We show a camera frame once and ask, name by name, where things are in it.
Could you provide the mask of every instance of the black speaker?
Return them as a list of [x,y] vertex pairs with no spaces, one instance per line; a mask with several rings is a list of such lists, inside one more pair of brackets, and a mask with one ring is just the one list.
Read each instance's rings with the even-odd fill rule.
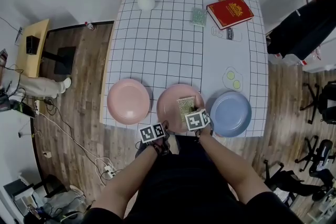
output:
[[38,44],[40,39],[34,36],[29,36],[26,38],[26,53],[30,55],[35,55],[37,53]]

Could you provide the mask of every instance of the plate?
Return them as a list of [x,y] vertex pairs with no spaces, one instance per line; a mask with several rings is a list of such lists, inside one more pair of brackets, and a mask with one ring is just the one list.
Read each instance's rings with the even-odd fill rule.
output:
[[204,101],[200,93],[193,87],[185,84],[176,84],[167,88],[159,97],[156,112],[160,122],[168,121],[169,130],[174,133],[188,131],[186,124],[182,123],[178,99],[195,96],[195,106],[204,107]]
[[119,80],[107,95],[107,108],[111,116],[122,124],[142,121],[148,114],[149,106],[146,88],[134,79]]
[[221,137],[240,135],[250,124],[251,115],[250,103],[238,92],[222,94],[217,98],[210,112],[214,131]]

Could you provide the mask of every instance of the egg drawing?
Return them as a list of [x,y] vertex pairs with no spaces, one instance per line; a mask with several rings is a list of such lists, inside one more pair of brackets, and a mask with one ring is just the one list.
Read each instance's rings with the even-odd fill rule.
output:
[[223,84],[226,88],[241,92],[243,90],[243,75],[234,67],[228,67],[223,75]]

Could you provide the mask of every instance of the white shoe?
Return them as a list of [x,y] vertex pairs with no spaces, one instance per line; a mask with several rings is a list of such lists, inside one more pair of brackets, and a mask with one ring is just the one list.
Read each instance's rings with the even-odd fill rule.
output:
[[71,86],[71,79],[70,78],[66,78],[64,81],[62,81],[63,84],[63,90],[61,93],[64,93],[66,89],[68,89]]
[[71,190],[73,190],[74,192],[78,193],[79,196],[84,196],[84,192],[81,189],[77,188],[74,185],[70,185],[69,187],[70,187]]

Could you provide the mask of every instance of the black shirt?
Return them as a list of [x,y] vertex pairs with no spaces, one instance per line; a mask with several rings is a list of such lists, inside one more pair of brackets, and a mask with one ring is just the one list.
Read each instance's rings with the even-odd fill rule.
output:
[[242,204],[213,163],[181,155],[161,156],[156,160],[124,220],[108,210],[92,208],[82,223],[175,223],[180,220],[187,223],[302,223],[272,192],[261,193],[246,205]]

